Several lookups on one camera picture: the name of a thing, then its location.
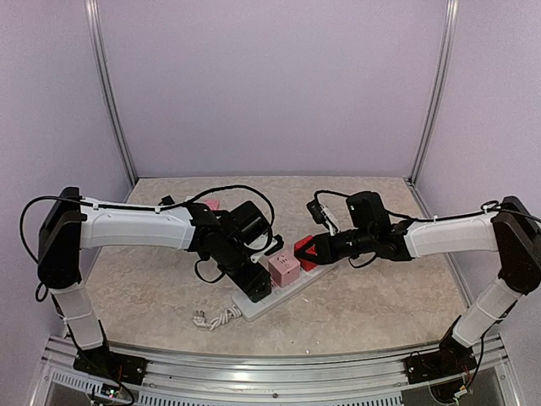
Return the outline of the red cube socket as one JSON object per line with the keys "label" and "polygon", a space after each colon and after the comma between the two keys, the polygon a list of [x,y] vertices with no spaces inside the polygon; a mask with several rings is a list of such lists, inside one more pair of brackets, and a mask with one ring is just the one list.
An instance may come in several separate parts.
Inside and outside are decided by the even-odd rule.
{"label": "red cube socket", "polygon": [[306,272],[311,272],[318,265],[314,262],[317,253],[315,251],[313,239],[313,235],[308,235],[293,245],[294,257],[299,261],[301,268]]}

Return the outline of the pink cube socket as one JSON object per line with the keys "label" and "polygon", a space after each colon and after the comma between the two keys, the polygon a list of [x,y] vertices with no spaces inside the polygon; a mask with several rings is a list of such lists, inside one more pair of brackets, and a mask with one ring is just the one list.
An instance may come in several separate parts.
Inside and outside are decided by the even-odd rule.
{"label": "pink cube socket", "polygon": [[268,260],[272,281],[280,288],[296,282],[300,278],[300,262],[288,250],[282,250]]}

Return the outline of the pink folding extension socket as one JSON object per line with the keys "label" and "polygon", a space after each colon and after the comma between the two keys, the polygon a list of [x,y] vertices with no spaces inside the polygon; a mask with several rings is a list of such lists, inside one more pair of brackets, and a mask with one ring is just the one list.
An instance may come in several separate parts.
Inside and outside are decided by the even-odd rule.
{"label": "pink folding extension socket", "polygon": [[211,210],[218,211],[221,208],[221,201],[218,199],[204,200],[203,203]]}

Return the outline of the dark green cube socket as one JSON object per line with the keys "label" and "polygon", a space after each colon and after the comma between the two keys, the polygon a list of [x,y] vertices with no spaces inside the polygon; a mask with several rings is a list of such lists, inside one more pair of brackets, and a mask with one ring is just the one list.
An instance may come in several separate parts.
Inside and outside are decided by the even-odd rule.
{"label": "dark green cube socket", "polygon": [[260,302],[262,299],[268,297],[272,293],[272,285],[269,281],[263,281],[258,285],[251,296],[251,300],[254,303]]}

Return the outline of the black power adapter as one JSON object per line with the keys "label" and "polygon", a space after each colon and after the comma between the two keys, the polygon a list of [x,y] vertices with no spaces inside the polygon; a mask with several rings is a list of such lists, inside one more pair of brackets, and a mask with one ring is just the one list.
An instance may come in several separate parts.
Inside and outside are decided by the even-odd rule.
{"label": "black power adapter", "polygon": [[176,202],[170,195],[163,197],[159,203],[159,206],[164,207],[166,210],[169,207],[174,207],[175,205]]}

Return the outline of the white power strip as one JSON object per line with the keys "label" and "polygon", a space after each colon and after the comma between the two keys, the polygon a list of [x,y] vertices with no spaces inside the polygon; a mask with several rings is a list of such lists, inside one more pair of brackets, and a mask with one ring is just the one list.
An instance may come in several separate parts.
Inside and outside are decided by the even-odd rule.
{"label": "white power strip", "polygon": [[240,310],[244,320],[248,322],[255,321],[288,300],[293,299],[309,285],[336,268],[337,264],[333,264],[317,266],[310,272],[302,270],[299,279],[284,288],[277,285],[273,286],[270,295],[257,303],[252,302],[242,291],[236,288],[232,294],[232,303]]}

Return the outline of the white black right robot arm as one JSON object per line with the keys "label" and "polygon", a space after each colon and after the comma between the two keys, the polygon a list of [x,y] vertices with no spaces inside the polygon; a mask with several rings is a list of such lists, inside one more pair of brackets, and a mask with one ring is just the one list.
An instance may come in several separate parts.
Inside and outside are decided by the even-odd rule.
{"label": "white black right robot arm", "polygon": [[477,302],[459,316],[439,344],[433,369],[448,376],[462,365],[472,346],[515,303],[540,285],[540,221],[515,196],[492,200],[472,213],[431,219],[399,215],[385,209],[380,195],[358,192],[346,198],[352,228],[339,231],[323,212],[319,200],[307,208],[326,233],[295,249],[295,256],[318,266],[371,254],[375,259],[412,261],[428,255],[490,251],[500,256],[495,280]]}

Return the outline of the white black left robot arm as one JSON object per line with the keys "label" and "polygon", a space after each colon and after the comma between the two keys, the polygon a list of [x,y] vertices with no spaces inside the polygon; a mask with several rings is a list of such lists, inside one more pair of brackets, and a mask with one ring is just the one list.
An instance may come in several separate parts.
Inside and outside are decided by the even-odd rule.
{"label": "white black left robot arm", "polygon": [[118,368],[107,335],[96,317],[79,269],[79,252],[108,246],[165,247],[213,260],[221,277],[228,277],[254,303],[271,294],[271,275],[260,257],[274,247],[274,217],[265,217],[251,200],[231,211],[213,210],[201,198],[165,198],[157,206],[106,202],[85,198],[77,187],[60,195],[39,196],[29,203],[52,201],[38,235],[39,287],[60,311],[78,356],[100,376]]}

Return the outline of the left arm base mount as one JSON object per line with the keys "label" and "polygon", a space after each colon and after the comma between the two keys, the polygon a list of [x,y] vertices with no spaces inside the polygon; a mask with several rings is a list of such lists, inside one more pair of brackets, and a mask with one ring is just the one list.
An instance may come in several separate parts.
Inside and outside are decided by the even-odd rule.
{"label": "left arm base mount", "polygon": [[73,367],[92,376],[140,386],[145,377],[148,360],[127,354],[77,354]]}

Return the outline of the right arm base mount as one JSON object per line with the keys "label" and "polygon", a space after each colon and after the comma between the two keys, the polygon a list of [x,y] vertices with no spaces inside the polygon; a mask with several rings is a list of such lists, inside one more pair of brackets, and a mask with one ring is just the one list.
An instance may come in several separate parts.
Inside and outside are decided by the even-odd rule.
{"label": "right arm base mount", "polygon": [[453,354],[441,351],[429,353],[411,353],[403,361],[409,384],[438,380],[448,376],[472,372],[477,361],[472,354],[458,359]]}

